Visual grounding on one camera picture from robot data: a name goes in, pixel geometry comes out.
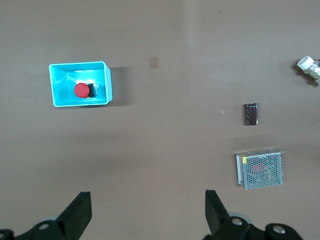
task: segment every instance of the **small tape piece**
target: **small tape piece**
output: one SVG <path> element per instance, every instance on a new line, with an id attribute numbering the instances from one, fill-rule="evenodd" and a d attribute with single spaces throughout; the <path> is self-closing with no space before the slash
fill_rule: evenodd
<path id="1" fill-rule="evenodd" d="M 245 155 L 241 155 L 242 157 L 242 163 L 246 164 L 247 163 L 247 157 Z"/>
<path id="2" fill-rule="evenodd" d="M 149 65 L 151 69 L 156 69 L 158 67 L 158 59 L 157 57 L 149 58 Z"/>

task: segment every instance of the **red button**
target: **red button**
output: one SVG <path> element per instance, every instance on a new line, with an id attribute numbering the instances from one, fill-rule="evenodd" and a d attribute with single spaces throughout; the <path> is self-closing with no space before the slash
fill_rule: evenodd
<path id="1" fill-rule="evenodd" d="M 87 84 L 85 83 L 78 83 L 74 86 L 74 94 L 78 97 L 78 98 L 82 98 L 85 99 L 88 97 L 89 95 L 89 87 Z"/>

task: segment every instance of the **plastic bin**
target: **plastic bin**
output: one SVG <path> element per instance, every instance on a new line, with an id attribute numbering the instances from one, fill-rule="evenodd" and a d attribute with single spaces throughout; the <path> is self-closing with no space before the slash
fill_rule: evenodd
<path id="1" fill-rule="evenodd" d="M 55 107 L 106 105 L 112 100 L 110 68 L 103 61 L 55 63 L 49 66 L 52 100 Z M 94 84 L 97 96 L 81 98 L 76 84 Z"/>

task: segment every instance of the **white connector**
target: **white connector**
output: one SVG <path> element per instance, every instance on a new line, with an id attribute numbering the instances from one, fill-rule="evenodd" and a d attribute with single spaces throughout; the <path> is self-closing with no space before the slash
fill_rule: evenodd
<path id="1" fill-rule="evenodd" d="M 305 56 L 296 64 L 301 70 L 312 77 L 312 80 L 320 84 L 320 62 L 312 59 L 310 56 Z"/>

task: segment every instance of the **metal mesh cover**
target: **metal mesh cover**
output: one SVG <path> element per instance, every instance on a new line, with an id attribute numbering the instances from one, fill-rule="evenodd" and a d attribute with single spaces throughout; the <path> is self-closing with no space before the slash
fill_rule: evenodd
<path id="1" fill-rule="evenodd" d="M 238 183 L 245 189 L 263 188 L 283 183 L 282 156 L 269 150 L 238 153 Z"/>

